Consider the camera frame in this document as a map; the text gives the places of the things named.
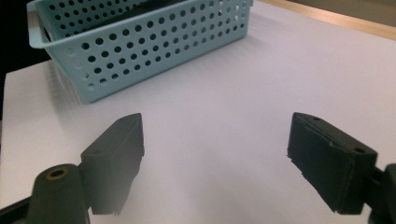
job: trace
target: dark background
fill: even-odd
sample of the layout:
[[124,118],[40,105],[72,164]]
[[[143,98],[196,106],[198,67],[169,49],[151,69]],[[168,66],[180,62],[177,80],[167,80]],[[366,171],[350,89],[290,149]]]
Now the dark background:
[[41,63],[50,58],[43,49],[32,49],[27,30],[28,0],[0,1],[0,115],[3,117],[4,83],[6,73]]

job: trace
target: white table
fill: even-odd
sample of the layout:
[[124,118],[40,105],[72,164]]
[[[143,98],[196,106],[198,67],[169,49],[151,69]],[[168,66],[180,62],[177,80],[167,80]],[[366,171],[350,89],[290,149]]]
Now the white table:
[[255,2],[246,38],[91,105],[52,62],[8,74],[0,207],[140,112],[146,156],[119,222],[366,223],[367,207],[333,214],[287,158],[291,115],[326,119],[383,169],[396,161],[395,57],[395,41]]

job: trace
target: blue plastic basket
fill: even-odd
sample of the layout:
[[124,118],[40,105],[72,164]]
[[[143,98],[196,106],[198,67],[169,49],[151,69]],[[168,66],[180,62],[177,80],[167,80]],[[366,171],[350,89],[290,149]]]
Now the blue plastic basket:
[[30,45],[93,102],[244,37],[253,4],[186,0],[87,31],[142,2],[36,0],[27,5]]

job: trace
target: white surface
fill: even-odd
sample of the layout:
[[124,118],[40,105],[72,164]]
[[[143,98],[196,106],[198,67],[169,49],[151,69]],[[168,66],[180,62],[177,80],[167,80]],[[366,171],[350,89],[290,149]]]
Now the white surface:
[[366,223],[367,208],[333,214],[287,158],[291,115],[350,133],[380,168],[395,162],[395,55],[394,41],[255,2],[246,38],[92,105],[51,62],[8,74],[0,207],[140,112],[146,156],[127,223]]

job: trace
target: basket handle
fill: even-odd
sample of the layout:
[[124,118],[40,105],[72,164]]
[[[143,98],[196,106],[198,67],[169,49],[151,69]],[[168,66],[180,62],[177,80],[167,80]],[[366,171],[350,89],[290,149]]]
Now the basket handle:
[[40,27],[40,19],[38,18],[35,3],[30,2],[26,5],[27,8],[27,23],[29,29],[29,44],[34,49],[43,49],[49,42],[45,39],[44,31]]

